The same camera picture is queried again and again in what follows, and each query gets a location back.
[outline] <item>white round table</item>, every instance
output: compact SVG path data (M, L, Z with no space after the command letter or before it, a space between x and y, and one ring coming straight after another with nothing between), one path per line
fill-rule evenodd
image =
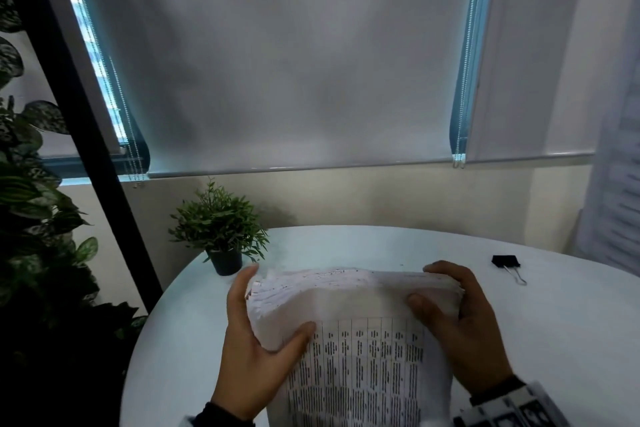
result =
M640 423L640 278L568 255L482 238L387 227L269 230L266 269L419 271L444 259L472 269L492 303L517 375L538 380L575 427ZM492 255L516 255L518 286ZM220 277L204 255L168 287L133 352L123 427L177 427L213 392L227 327ZM452 411L468 406L454 382ZM267 425L263 411L257 425Z

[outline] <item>right hand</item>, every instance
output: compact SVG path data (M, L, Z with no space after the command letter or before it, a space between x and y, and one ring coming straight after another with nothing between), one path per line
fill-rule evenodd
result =
M445 261L427 265L423 271L449 275L465 289L459 321L445 316L434 302L424 296L411 294L407 297L415 317L427 326L442 346L460 384L473 396L512 376L498 322L473 272Z

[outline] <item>artificial plant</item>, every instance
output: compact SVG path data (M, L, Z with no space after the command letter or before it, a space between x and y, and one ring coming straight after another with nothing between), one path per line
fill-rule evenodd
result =
M13 2L0 0L0 31L21 29ZM23 72L20 54L0 37L0 91ZM76 246L72 232L87 223L38 154L41 130L68 133L60 109L48 101L15 107L12 96L0 98L3 418L116 425L144 318L127 303L95 303L99 287L86 262L98 242Z
M264 258L269 242L253 205L244 197L228 192L210 180L204 191L196 190L195 201L182 201L176 227L169 230L172 241L185 241L187 246L207 252L239 252L254 259Z

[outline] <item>black metal frame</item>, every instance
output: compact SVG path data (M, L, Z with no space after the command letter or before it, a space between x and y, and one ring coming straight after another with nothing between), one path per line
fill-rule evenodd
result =
M13 0L148 312L162 288L49 0Z

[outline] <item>black binder clip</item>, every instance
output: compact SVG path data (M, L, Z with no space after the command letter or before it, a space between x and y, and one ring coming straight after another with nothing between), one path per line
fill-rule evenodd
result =
M516 284L519 286L527 285L527 281L518 272L520 264L515 255L493 255L491 262L499 269L506 269L516 279Z

